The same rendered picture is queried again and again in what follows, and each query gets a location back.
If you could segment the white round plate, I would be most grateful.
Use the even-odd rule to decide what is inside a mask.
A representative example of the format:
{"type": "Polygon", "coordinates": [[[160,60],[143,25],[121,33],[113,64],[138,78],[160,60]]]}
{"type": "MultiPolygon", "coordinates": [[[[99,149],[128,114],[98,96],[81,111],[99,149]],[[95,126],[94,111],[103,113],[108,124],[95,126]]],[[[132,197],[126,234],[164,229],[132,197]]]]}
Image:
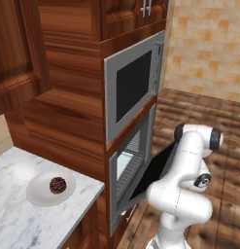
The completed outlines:
{"type": "Polygon", "coordinates": [[[26,197],[34,205],[39,207],[51,207],[68,199],[76,188],[74,176],[63,170],[49,171],[34,177],[26,188],[26,197]],[[53,178],[61,177],[66,183],[66,189],[58,194],[51,191],[50,183],[53,178]]]}

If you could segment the silver built-in oven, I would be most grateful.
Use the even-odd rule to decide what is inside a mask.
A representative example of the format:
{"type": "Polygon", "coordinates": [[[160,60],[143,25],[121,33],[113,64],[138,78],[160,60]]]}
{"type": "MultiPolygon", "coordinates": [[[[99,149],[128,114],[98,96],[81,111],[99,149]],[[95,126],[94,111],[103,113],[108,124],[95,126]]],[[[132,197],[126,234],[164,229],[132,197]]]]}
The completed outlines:
{"type": "Polygon", "coordinates": [[[146,149],[145,156],[138,167],[137,171],[147,163],[150,162],[151,155],[151,143],[153,137],[153,127],[154,127],[154,113],[155,113],[155,105],[148,111],[148,113],[143,117],[143,119],[138,123],[138,125],[130,132],[128,137],[123,141],[120,147],[114,152],[114,154],[109,158],[109,180],[110,180],[110,235],[113,235],[117,226],[120,223],[120,219],[122,216],[122,212],[117,212],[117,203],[120,200],[120,197],[117,197],[117,158],[122,150],[126,147],[132,137],[136,134],[136,132],[143,128],[146,131],[146,149]]]}

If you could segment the wooden wall cupboard door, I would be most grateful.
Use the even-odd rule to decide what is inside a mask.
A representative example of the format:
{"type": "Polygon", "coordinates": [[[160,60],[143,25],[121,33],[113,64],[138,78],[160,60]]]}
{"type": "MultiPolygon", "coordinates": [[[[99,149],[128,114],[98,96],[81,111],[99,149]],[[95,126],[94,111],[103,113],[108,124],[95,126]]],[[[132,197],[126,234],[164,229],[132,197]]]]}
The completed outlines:
{"type": "Polygon", "coordinates": [[[0,115],[50,88],[38,0],[0,0],[0,115]]]}

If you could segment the black glass oven door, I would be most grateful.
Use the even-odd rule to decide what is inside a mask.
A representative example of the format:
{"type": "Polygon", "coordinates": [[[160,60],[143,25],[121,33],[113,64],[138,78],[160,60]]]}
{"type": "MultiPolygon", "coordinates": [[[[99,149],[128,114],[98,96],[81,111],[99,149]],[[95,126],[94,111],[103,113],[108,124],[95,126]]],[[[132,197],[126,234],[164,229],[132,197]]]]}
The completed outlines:
{"type": "Polygon", "coordinates": [[[163,150],[158,151],[149,163],[143,165],[137,171],[117,203],[118,213],[128,209],[145,197],[148,186],[160,179],[165,165],[172,157],[176,147],[176,142],[170,143],[163,150]]]}

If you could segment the white oven tray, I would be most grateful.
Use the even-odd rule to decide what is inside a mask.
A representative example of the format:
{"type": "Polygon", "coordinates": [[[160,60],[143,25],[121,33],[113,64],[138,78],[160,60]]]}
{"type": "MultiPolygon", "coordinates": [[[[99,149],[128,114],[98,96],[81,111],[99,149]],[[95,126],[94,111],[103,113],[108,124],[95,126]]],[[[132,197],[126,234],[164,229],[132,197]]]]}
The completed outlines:
{"type": "Polygon", "coordinates": [[[133,155],[127,152],[122,152],[117,158],[117,178],[120,178],[123,171],[131,161],[133,155]]]}

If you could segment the tall wooden oven cabinet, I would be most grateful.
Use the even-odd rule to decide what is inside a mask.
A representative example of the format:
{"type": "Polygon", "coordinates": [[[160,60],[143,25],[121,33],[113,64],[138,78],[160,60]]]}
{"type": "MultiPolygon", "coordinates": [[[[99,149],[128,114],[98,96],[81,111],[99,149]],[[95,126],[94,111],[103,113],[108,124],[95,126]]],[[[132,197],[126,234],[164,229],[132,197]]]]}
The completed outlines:
{"type": "Polygon", "coordinates": [[[165,32],[166,19],[111,39],[101,38],[100,0],[38,0],[51,90],[7,114],[14,144],[104,183],[97,200],[100,249],[116,249],[133,206],[110,235],[109,158],[156,104],[144,105],[106,144],[104,59],[165,32]]]}

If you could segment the wooden base cabinet drawer front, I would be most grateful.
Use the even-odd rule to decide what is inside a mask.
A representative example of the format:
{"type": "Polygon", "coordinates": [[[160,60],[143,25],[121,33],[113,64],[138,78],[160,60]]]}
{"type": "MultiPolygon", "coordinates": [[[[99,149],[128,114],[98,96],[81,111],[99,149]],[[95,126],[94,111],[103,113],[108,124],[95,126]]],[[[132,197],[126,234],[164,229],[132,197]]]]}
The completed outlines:
{"type": "Polygon", "coordinates": [[[100,249],[97,202],[94,202],[61,249],[100,249]]]}

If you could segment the silver microwave oven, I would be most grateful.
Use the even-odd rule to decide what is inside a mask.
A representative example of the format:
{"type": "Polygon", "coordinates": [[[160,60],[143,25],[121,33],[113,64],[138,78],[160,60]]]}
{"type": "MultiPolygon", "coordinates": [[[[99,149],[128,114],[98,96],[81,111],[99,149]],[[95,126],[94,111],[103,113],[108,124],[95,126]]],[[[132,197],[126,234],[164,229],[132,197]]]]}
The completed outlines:
{"type": "Polygon", "coordinates": [[[104,59],[106,144],[117,135],[155,94],[157,42],[164,31],[104,59]]]}

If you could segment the dark round chocolate pastry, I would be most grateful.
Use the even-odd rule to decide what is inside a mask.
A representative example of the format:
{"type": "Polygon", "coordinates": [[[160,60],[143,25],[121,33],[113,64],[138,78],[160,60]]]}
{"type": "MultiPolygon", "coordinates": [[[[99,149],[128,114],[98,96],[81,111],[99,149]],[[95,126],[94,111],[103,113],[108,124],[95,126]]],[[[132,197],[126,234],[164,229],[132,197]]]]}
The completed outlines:
{"type": "Polygon", "coordinates": [[[62,177],[54,177],[50,181],[50,191],[53,194],[61,194],[66,190],[66,182],[62,177]]]}

